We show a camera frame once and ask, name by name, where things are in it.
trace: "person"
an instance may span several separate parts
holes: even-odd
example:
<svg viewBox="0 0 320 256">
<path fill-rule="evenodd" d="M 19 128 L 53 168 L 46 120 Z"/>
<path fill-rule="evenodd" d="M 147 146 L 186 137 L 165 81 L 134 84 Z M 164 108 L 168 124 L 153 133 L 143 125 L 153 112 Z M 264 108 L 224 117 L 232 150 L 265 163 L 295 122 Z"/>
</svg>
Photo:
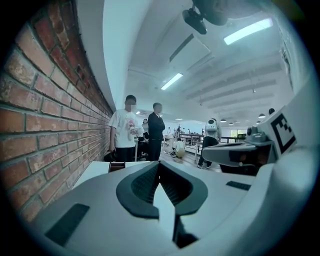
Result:
<svg viewBox="0 0 320 256">
<path fill-rule="evenodd" d="M 132 162 L 135 150 L 135 135 L 143 136 L 144 130 L 138 125 L 136 115 L 137 99 L 128 95 L 124 102 L 125 108 L 119 109 L 112 115 L 110 126 L 109 151 L 116 152 L 117 162 Z"/>
<path fill-rule="evenodd" d="M 216 127 L 215 131 L 212 131 L 211 129 L 209 129 L 209 126 L 212 127 L 212 124 L 209 125 L 209 122 L 211 123 L 211 121 L 214 121 L 213 123 L 215 123 L 215 125 L 214 125 Z M 202 143 L 202 151 L 206 147 L 215 146 L 218 143 L 220 143 L 221 137 L 222 137 L 222 131 L 221 131 L 219 123 L 217 122 L 217 120 L 215 118 L 211 118 L 205 124 L 205 127 L 204 127 L 204 138 L 203 138 L 203 143 Z M 197 165 L 198 168 L 202 168 L 202 165 L 204 163 L 202 151 L 201 151 L 201 155 L 200 155 L 199 162 Z M 206 168 L 209 169 L 211 167 L 211 164 L 212 163 L 210 161 L 206 161 Z"/>
<path fill-rule="evenodd" d="M 145 133 L 148 133 L 148 130 L 149 130 L 148 119 L 143 119 L 142 128 Z"/>
<path fill-rule="evenodd" d="M 274 108 L 270 108 L 269 109 L 269 116 L 271 116 L 274 112 L 275 112 L 275 109 Z"/>
<path fill-rule="evenodd" d="M 149 124 L 149 161 L 158 161 L 161 153 L 161 143 L 164 139 L 163 131 L 166 129 L 164 121 L 160 117 L 162 105 L 158 102 L 153 104 L 153 112 L 148 117 Z"/>
<path fill-rule="evenodd" d="M 184 143 L 181 141 L 181 138 L 177 138 L 176 142 L 174 143 L 172 147 L 173 151 L 170 153 L 172 157 L 183 157 L 185 154 L 185 147 Z"/>
</svg>

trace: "ceiling light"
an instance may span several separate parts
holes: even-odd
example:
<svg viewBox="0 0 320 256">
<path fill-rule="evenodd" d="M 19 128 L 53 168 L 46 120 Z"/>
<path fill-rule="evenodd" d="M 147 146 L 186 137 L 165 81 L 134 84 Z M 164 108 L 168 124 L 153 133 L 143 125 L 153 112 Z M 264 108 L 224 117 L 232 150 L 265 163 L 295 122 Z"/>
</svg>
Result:
<svg viewBox="0 0 320 256">
<path fill-rule="evenodd" d="M 225 43 L 227 45 L 230 45 L 232 43 L 234 43 L 235 41 L 240 40 L 241 38 L 244 38 L 246 36 L 249 36 L 255 32 L 258 32 L 260 30 L 264 30 L 267 28 L 270 28 L 273 26 L 273 22 L 271 18 L 266 18 L 263 20 L 260 20 L 254 24 L 251 24 L 249 26 L 246 26 L 240 30 L 238 30 L 237 32 L 234 32 L 231 35 L 228 35 L 227 37 L 225 37 L 223 40 L 225 41 Z"/>
<path fill-rule="evenodd" d="M 167 82 L 164 86 L 161 87 L 161 90 L 167 89 L 170 85 L 172 85 L 175 81 L 177 81 L 179 78 L 181 78 L 183 74 L 176 74 L 169 82 Z"/>
</svg>

